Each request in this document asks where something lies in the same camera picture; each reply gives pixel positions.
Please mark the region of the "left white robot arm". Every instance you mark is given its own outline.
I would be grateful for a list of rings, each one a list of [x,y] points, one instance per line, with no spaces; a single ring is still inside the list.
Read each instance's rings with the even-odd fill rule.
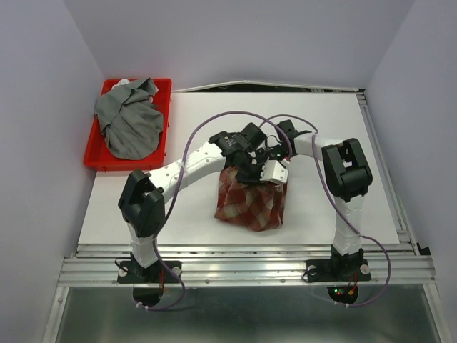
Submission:
[[[132,171],[122,190],[118,206],[131,235],[131,261],[122,269],[150,282],[159,273],[156,238],[174,209],[178,193],[204,177],[227,167],[246,172],[258,181],[253,155],[266,135],[250,123],[240,132],[222,131],[196,151],[187,143],[181,159],[149,172]]]

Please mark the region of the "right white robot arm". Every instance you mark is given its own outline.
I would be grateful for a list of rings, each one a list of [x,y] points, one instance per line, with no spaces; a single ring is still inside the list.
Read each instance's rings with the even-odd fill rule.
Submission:
[[[307,260],[303,280],[308,283],[370,281],[358,227],[373,175],[359,140],[326,139],[311,131],[298,131],[291,120],[279,122],[278,127],[278,135],[287,136],[280,138],[282,144],[290,144],[294,156],[314,159],[324,192],[336,212],[331,256]]]

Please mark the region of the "red plaid skirt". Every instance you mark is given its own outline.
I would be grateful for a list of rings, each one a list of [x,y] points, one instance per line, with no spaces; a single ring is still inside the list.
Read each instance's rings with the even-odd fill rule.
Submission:
[[[242,184],[236,179],[237,172],[229,167],[219,174],[214,218],[253,232],[281,227],[287,186],[270,182]]]

